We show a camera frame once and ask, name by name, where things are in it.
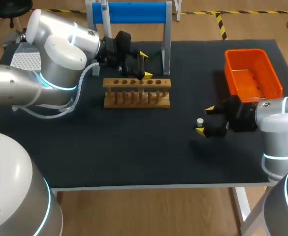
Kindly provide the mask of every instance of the robotic arm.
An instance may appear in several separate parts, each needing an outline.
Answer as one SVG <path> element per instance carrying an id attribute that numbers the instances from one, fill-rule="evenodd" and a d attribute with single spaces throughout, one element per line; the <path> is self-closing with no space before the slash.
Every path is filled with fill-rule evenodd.
<path id="1" fill-rule="evenodd" d="M 196 128 L 198 133 L 224 137 L 228 129 L 234 132 L 259 129 L 263 138 L 263 170 L 274 181 L 280 181 L 288 173 L 288 97 L 243 103 L 237 95 L 232 95 L 205 112 L 222 114 L 224 121 L 217 127 L 204 122 Z"/>
<path id="2" fill-rule="evenodd" d="M 29 19 L 26 38 L 40 52 L 41 72 L 0 65 L 0 105 L 68 106 L 76 94 L 79 96 L 79 80 L 97 65 L 82 74 L 85 53 L 101 64 L 122 66 L 126 75 L 125 59 L 135 53 L 130 51 L 131 37 L 126 32 L 101 40 L 98 32 L 39 9 Z"/>

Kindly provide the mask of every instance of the table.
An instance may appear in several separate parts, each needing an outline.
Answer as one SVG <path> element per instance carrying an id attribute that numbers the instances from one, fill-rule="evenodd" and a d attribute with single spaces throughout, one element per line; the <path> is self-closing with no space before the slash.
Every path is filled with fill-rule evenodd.
<path id="1" fill-rule="evenodd" d="M 164 78 L 160 44 L 133 43 L 150 56 L 146 71 L 155 78 Z M 16 48 L 9 46 L 0 62 L 10 64 Z M 249 235 L 261 214 L 254 210 L 248 217 L 242 186 L 271 185 L 260 166 L 259 132 L 229 131 L 223 139 L 206 139 L 193 128 L 206 116 L 205 108 L 228 97 L 224 52 L 245 48 L 267 52 L 288 96 L 288 66 L 274 40 L 173 42 L 170 109 L 103 109 L 102 78 L 118 77 L 107 69 L 99 78 L 86 76 L 75 112 L 62 119 L 39 120 L 0 108 L 0 133 L 27 150 L 56 190 L 235 187 L 241 231 Z"/>

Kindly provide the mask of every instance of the blue bar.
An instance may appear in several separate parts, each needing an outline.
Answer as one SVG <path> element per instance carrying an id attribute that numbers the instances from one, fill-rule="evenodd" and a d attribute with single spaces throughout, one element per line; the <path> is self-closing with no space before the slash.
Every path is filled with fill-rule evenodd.
<path id="1" fill-rule="evenodd" d="M 109 2 L 112 24 L 165 24 L 165 2 Z M 101 3 L 93 3 L 95 24 L 102 24 Z"/>

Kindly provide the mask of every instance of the wooden floor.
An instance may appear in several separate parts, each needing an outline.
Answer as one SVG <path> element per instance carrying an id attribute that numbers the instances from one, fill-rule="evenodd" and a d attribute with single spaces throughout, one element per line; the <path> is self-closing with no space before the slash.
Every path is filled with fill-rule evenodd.
<path id="1" fill-rule="evenodd" d="M 84 10 L 84 0 L 35 0 L 34 7 Z M 288 10 L 281 0 L 183 0 L 183 11 Z M 86 16 L 60 13 L 86 26 Z M 24 26 L 30 14 L 21 18 Z M 288 15 L 223 15 L 231 39 L 275 39 L 288 63 Z M 114 25 L 113 34 L 125 30 L 133 41 L 160 41 L 161 25 Z M 0 42 L 10 31 L 0 20 Z M 182 16 L 173 22 L 172 40 L 221 40 L 216 18 Z M 250 206 L 263 188 L 247 188 Z M 65 192 L 61 195 L 64 236 L 237 236 L 238 222 L 226 188 L 112 190 Z M 256 236 L 265 235 L 260 229 Z"/>

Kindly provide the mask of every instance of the black stool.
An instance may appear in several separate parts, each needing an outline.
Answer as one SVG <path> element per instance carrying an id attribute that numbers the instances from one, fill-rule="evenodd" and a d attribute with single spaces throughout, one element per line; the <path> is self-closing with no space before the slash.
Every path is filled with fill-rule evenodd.
<path id="1" fill-rule="evenodd" d="M 31 8 L 32 0 L 0 0 L 0 18 L 10 19 L 11 28 L 16 26 L 16 31 L 3 39 L 1 44 L 3 49 L 10 43 L 20 43 L 26 40 L 25 30 L 18 17 L 26 14 Z"/>

